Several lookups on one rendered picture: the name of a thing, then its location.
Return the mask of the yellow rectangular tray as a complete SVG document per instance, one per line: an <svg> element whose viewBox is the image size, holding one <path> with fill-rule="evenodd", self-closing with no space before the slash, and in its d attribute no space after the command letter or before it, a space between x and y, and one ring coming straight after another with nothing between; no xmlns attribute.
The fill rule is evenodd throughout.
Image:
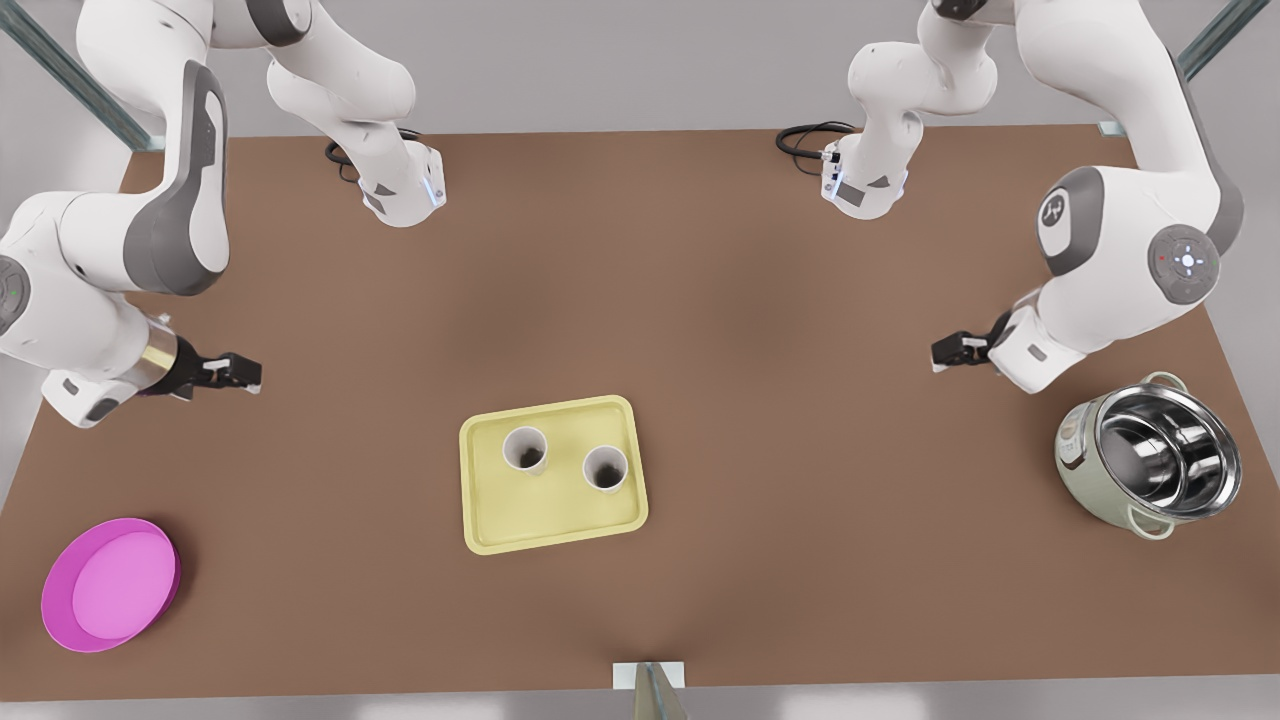
<svg viewBox="0 0 1280 720"><path fill-rule="evenodd" d="M547 468L538 477L509 468L502 456L506 436L517 427L547 437ZM463 539L476 555L630 533L648 520L634 407L618 395L471 416L458 442ZM586 454L600 445L628 459L628 477L612 495L582 475Z"/></svg>

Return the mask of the pink round plate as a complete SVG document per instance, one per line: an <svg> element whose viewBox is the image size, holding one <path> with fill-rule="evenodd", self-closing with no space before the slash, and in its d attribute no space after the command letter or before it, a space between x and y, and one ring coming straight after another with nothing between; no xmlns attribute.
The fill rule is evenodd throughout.
<svg viewBox="0 0 1280 720"><path fill-rule="evenodd" d="M73 652L115 648L165 614L180 574L177 547L160 527L140 518L100 523L51 565L40 600L45 630Z"/></svg>

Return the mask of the silver frame post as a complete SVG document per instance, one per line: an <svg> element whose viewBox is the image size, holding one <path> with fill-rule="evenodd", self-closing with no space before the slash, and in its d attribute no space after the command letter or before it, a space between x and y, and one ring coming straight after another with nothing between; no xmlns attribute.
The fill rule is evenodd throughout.
<svg viewBox="0 0 1280 720"><path fill-rule="evenodd" d="M132 152L165 149L17 0L0 0L0 31Z"/></svg>
<svg viewBox="0 0 1280 720"><path fill-rule="evenodd" d="M1181 77L1194 79L1272 0L1226 0L1204 28L1179 53Z"/></svg>
<svg viewBox="0 0 1280 720"><path fill-rule="evenodd" d="M632 720L689 720L677 694L686 687L685 662L617 662L612 665L616 691L634 693Z"/></svg>

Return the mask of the white IKEA cup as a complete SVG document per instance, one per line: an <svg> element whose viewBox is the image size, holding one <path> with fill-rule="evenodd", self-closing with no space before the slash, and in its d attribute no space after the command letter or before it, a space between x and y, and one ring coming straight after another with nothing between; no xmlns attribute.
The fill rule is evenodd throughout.
<svg viewBox="0 0 1280 720"><path fill-rule="evenodd" d="M623 450L612 445L591 448L582 461L585 482L594 489L612 495L620 491L628 477L628 459Z"/></svg>
<svg viewBox="0 0 1280 720"><path fill-rule="evenodd" d="M545 471L547 451L547 437L535 427L517 427L512 429L502 445L502 456L506 464L531 477L538 477Z"/></svg>

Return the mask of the pale green steel pot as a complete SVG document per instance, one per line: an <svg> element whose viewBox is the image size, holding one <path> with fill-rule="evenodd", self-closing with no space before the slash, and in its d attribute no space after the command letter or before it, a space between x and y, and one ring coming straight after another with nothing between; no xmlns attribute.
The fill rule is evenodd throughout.
<svg viewBox="0 0 1280 720"><path fill-rule="evenodd" d="M1229 429L1169 372L1076 405L1053 436L1053 460L1084 510L1146 541L1220 514L1243 478Z"/></svg>

